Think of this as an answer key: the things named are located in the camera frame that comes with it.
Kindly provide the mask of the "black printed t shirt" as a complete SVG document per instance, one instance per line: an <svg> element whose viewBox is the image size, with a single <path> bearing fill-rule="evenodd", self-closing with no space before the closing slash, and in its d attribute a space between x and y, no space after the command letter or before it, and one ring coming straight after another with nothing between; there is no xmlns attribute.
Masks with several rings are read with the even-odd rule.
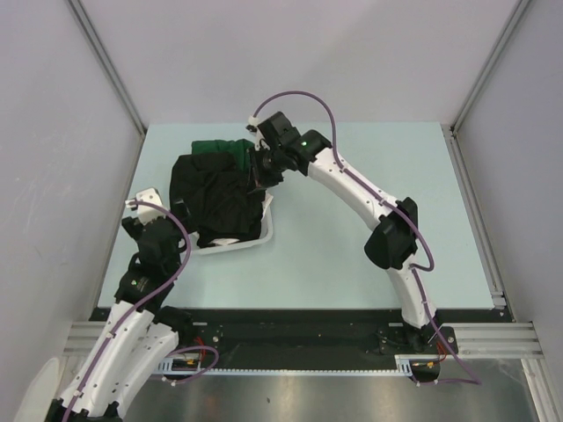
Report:
<svg viewBox="0 0 563 422"><path fill-rule="evenodd" d="M248 173L229 153L182 155L172 167L171 211L188 233L198 235L201 249L221 239L258 239L264 200L265 193L251 189Z"/></svg>

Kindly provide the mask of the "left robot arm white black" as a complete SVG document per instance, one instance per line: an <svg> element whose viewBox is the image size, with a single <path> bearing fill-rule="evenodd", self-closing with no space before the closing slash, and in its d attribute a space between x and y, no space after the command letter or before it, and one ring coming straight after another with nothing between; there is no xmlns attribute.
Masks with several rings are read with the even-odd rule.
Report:
<svg viewBox="0 0 563 422"><path fill-rule="evenodd" d="M106 324L83 366L50 405L48 421L122 421L157 364L194 341L186 313L162 303L190 257L179 219L156 197L130 200L122 225L138 252L121 278Z"/></svg>

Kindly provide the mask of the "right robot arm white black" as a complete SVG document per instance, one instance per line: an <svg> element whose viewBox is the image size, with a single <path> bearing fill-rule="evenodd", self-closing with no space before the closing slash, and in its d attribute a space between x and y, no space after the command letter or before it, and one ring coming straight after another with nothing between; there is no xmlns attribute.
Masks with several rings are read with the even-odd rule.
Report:
<svg viewBox="0 0 563 422"><path fill-rule="evenodd" d="M281 112L265 120L252 116L246 128L257 140L249 152L256 189L277 186L283 172L298 171L329 189L361 217L371 232L364 252L372 264L386 271L399 299L404 324L399 344L427 352L438 336L435 307L415 272L420 244L417 204L410 198L397 200L354 174L333 142L314 129L300 133Z"/></svg>

